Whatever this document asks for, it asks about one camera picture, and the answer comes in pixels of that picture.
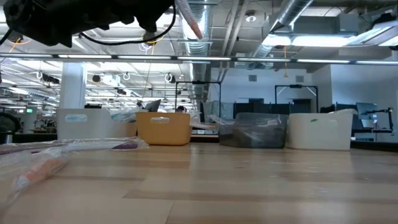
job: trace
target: white wall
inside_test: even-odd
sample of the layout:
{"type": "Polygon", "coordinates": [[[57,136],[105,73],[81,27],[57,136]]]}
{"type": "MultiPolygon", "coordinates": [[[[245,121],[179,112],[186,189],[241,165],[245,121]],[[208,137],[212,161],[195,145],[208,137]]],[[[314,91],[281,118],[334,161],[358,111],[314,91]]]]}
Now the white wall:
{"type": "Polygon", "coordinates": [[[331,67],[324,66],[312,74],[313,84],[318,86],[319,109],[333,104],[331,91],[331,67]]]}
{"type": "MultiPolygon", "coordinates": [[[[228,71],[221,87],[221,101],[225,103],[247,102],[248,98],[263,98],[265,103],[275,102],[275,85],[296,84],[295,76],[303,75],[302,85],[312,85],[312,74],[306,70],[288,70],[288,78],[284,77],[285,71],[279,70],[245,70],[233,68],[228,71]],[[257,75],[257,82],[249,82],[248,75],[257,75]]],[[[218,69],[212,70],[212,77],[216,80],[218,69]]],[[[218,100],[216,92],[218,87],[210,88],[210,100],[218,100]]],[[[278,103],[288,103],[292,99],[314,99],[315,97],[307,89],[286,88],[279,96],[278,103]]]]}
{"type": "MultiPolygon", "coordinates": [[[[333,102],[355,104],[376,103],[378,109],[398,109],[398,73],[392,66],[332,65],[331,85],[333,102]]],[[[392,121],[398,128],[397,111],[392,121]]],[[[378,116],[380,128],[388,128],[388,115],[378,116]]],[[[398,142],[398,136],[378,134],[378,141],[398,142]]]]}

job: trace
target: orange plastic bin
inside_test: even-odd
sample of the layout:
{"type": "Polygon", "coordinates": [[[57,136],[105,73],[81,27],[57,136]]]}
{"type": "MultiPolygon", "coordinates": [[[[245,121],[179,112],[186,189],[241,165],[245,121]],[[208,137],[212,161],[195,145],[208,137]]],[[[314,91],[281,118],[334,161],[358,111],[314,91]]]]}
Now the orange plastic bin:
{"type": "Polygon", "coordinates": [[[183,146],[191,141],[190,115],[138,112],[138,136],[151,145],[183,146]]]}

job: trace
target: table surface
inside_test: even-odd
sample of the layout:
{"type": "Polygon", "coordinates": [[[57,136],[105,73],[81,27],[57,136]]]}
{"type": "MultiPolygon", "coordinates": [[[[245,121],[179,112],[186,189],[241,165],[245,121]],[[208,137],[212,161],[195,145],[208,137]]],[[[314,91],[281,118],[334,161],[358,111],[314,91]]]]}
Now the table surface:
{"type": "Polygon", "coordinates": [[[74,153],[3,223],[397,224],[398,154],[218,144],[74,153]]]}

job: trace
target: white bin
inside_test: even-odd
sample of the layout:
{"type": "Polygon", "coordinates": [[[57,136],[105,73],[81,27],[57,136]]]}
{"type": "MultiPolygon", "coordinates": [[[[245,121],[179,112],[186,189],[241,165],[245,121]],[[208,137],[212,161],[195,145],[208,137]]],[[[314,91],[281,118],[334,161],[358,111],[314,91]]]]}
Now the white bin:
{"type": "Polygon", "coordinates": [[[353,115],[291,114],[286,146],[293,149],[349,150],[353,115]]]}

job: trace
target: white column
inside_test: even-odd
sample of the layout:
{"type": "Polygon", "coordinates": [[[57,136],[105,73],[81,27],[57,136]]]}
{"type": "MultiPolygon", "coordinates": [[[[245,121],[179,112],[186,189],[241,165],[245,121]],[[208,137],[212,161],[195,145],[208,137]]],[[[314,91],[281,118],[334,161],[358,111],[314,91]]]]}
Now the white column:
{"type": "Polygon", "coordinates": [[[86,82],[87,72],[85,63],[63,63],[59,108],[84,108],[86,82]]]}
{"type": "Polygon", "coordinates": [[[398,50],[391,50],[393,60],[398,60],[398,50]]]}
{"type": "Polygon", "coordinates": [[[24,115],[24,134],[33,133],[35,129],[35,121],[37,119],[37,107],[26,107],[24,115]]]}

